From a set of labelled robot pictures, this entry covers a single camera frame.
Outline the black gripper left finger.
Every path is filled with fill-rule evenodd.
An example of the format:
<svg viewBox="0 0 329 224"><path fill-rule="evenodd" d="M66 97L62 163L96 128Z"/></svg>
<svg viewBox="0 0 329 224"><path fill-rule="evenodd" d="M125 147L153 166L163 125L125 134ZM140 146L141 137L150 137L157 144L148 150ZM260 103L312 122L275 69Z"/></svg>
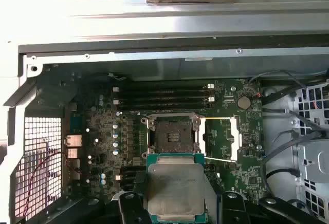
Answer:
<svg viewBox="0 0 329 224"><path fill-rule="evenodd" d="M67 200L47 207L31 218L31 223L152 223L143 206L147 173L138 171L132 192L121 191L106 203L99 198Z"/></svg>

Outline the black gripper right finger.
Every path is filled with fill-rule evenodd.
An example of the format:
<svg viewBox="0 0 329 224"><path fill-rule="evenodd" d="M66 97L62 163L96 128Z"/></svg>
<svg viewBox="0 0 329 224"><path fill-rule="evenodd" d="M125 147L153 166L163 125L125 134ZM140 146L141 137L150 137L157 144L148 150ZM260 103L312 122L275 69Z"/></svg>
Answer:
<svg viewBox="0 0 329 224"><path fill-rule="evenodd" d="M211 223L323 223L281 198L264 197L254 204L237 192L224 191L216 174L206 174L206 183L206 190L213 190L206 198Z"/></svg>

